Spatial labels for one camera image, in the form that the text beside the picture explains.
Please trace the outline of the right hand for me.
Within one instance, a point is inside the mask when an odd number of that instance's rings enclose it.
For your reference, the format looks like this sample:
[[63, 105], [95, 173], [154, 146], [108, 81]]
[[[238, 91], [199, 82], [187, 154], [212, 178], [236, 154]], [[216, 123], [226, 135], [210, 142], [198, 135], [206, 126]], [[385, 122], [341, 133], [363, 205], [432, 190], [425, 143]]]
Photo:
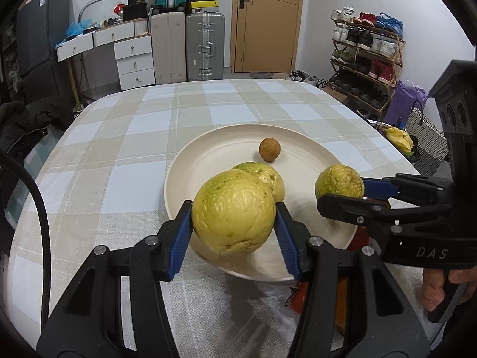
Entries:
[[[476, 267], [470, 269], [451, 270], [448, 275], [449, 282], [460, 285], [466, 284], [467, 288], [463, 293], [460, 303], [471, 299], [476, 290], [477, 270]], [[421, 301], [425, 309], [434, 311], [445, 298], [444, 293], [445, 277], [442, 270], [423, 270], [423, 285]]]

